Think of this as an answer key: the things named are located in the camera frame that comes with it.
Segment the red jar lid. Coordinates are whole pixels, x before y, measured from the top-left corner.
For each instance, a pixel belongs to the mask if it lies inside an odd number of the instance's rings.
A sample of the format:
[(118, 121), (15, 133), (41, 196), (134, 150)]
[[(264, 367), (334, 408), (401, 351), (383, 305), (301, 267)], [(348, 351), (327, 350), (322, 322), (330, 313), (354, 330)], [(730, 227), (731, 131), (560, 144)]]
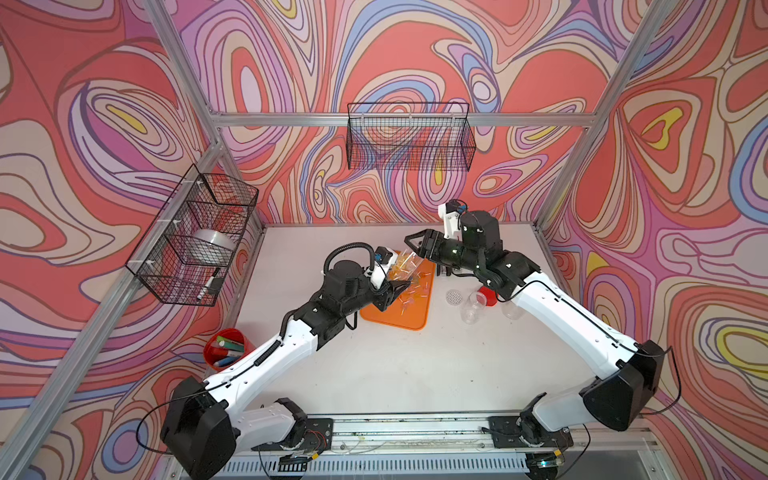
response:
[(483, 286), (478, 290), (478, 293), (485, 299), (485, 305), (487, 307), (493, 307), (498, 303), (496, 293), (490, 288)]

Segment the orange tray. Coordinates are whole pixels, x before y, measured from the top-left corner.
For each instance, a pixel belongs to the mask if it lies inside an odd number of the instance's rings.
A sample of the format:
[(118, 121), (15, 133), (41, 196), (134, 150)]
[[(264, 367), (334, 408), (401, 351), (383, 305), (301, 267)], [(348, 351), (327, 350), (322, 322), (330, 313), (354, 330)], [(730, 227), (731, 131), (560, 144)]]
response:
[(409, 280), (409, 287), (384, 311), (370, 305), (361, 310), (363, 320), (410, 331), (422, 330), (427, 323), (435, 280), (435, 265), (411, 250), (398, 253), (388, 274), (390, 280)]

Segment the red lid candy jar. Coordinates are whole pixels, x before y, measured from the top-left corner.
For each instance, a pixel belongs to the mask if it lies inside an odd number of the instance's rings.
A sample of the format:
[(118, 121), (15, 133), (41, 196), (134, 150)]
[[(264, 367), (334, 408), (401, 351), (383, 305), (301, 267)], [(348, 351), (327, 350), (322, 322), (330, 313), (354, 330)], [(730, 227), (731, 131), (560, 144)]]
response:
[(526, 311), (513, 300), (503, 302), (501, 304), (501, 310), (503, 315), (512, 321), (521, 320), (526, 314)]

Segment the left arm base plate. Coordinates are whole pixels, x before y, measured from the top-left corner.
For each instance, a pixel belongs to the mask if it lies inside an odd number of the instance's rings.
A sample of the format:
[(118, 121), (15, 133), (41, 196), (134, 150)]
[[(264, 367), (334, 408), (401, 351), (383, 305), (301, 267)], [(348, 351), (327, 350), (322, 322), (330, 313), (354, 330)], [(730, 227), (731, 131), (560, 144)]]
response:
[(309, 418), (299, 421), (288, 436), (280, 442), (264, 443), (252, 447), (254, 452), (322, 453), (332, 447), (334, 420), (330, 417)]

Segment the black marker in basket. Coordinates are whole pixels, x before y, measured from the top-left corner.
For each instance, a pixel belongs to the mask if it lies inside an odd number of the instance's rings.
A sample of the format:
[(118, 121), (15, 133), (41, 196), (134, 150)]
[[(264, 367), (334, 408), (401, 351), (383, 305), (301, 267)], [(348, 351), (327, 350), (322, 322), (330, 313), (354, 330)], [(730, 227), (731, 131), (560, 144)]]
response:
[(220, 271), (220, 267), (215, 267), (212, 274), (208, 277), (208, 279), (205, 281), (205, 283), (202, 285), (196, 299), (198, 302), (201, 302), (203, 298), (209, 293), (210, 288), (214, 281), (216, 280), (216, 277), (218, 276), (218, 273)]

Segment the aluminium frame corner post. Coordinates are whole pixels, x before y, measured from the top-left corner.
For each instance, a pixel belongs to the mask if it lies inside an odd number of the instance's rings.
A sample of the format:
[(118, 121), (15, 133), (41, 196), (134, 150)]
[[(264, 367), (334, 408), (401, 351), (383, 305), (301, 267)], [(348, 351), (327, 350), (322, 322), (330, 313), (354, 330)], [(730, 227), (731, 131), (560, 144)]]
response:
[(579, 169), (586, 164), (587, 156), (593, 145), (599, 140), (603, 128), (607, 125), (612, 109), (635, 71), (640, 67), (644, 55), (650, 50), (651, 43), (661, 29), (665, 18), (676, 4), (676, 1), (650, 2), (627, 50), (619, 60), (614, 74), (609, 78), (595, 110), (590, 114), (579, 115), (580, 123), (570, 123), (572, 127), (582, 127), (583, 131), (558, 171), (545, 196), (544, 203), (533, 221), (538, 233), (542, 233), (554, 222), (558, 209), (565, 204), (571, 182), (575, 179)]

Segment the patterned lid candy jar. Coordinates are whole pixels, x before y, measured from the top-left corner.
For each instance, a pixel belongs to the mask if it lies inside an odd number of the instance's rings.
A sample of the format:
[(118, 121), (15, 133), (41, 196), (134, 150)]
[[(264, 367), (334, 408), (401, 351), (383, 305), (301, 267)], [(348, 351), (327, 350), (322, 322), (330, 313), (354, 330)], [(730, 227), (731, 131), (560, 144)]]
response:
[(422, 262), (423, 258), (409, 248), (397, 251), (394, 264), (388, 272), (388, 279), (391, 281), (408, 280), (411, 283), (417, 283)]

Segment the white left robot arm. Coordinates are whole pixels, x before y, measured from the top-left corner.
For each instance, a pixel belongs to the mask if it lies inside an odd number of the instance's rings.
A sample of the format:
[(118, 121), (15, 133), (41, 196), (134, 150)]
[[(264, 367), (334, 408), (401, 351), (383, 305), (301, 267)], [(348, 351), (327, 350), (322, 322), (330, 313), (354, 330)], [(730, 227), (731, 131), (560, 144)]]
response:
[(349, 316), (373, 305), (384, 312), (410, 286), (391, 280), (380, 264), (364, 269), (341, 260), (323, 273), (309, 300), (284, 317), (277, 335), (232, 366), (173, 391), (160, 440), (192, 479), (210, 479), (243, 450), (295, 443), (305, 431), (304, 412), (280, 398), (254, 411), (250, 403), (279, 376), (324, 347), (347, 326)]

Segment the white lid candy jar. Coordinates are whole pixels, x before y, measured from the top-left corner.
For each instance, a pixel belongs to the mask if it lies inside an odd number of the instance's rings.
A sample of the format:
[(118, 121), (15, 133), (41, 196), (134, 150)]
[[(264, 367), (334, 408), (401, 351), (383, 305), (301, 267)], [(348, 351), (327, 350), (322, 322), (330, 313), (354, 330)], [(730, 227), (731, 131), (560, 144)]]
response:
[(476, 324), (486, 306), (486, 297), (479, 291), (472, 292), (460, 307), (461, 320), (467, 325)]

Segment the red pen cup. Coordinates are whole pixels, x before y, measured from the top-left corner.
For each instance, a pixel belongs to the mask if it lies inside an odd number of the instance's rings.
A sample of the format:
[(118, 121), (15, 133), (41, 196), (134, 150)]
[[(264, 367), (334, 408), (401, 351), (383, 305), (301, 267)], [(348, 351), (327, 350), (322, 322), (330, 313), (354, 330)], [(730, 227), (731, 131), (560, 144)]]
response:
[(253, 344), (240, 330), (227, 328), (209, 338), (203, 348), (203, 358), (209, 367), (220, 371), (253, 350)]

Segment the lollipop candies on tray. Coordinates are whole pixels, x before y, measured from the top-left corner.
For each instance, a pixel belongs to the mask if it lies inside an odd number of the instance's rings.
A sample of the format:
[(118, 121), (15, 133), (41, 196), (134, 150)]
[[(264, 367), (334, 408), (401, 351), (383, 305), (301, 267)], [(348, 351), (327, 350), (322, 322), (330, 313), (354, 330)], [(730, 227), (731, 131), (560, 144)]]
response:
[(400, 307), (400, 314), (404, 315), (410, 307), (416, 305), (420, 299), (426, 299), (431, 291), (431, 281), (433, 272), (430, 268), (427, 270), (419, 270), (419, 278), (417, 283), (411, 283), (406, 292), (400, 295), (397, 302)]

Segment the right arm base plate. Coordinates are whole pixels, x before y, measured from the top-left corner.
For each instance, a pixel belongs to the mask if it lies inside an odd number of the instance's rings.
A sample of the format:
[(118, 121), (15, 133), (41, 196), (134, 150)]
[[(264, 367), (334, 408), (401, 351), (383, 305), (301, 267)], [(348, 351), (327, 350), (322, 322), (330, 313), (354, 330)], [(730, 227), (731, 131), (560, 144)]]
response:
[(574, 445), (564, 429), (550, 432), (532, 416), (491, 416), (481, 431), (491, 436), (498, 449), (567, 450)]

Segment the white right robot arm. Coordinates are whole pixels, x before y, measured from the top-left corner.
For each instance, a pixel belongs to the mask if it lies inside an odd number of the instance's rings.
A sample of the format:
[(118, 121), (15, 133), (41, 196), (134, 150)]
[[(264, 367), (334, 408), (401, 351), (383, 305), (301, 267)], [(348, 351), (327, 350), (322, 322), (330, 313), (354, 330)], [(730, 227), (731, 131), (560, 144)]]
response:
[(555, 395), (542, 393), (520, 412), (517, 427), (529, 443), (549, 432), (598, 422), (627, 430), (657, 392), (666, 351), (621, 333), (561, 290), (525, 254), (504, 248), (499, 222), (485, 211), (449, 206), (443, 231), (424, 229), (405, 237), (420, 258), (462, 270), (503, 303), (531, 314), (587, 364), (593, 378)]

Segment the white bowl in basket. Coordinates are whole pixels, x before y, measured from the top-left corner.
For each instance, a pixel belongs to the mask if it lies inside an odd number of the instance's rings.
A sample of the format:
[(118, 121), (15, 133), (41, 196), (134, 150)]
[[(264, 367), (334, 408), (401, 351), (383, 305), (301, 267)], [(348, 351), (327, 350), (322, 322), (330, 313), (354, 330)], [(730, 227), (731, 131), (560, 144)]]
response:
[(229, 261), (235, 248), (235, 242), (225, 233), (199, 229), (192, 235), (189, 253), (201, 264), (224, 264)]

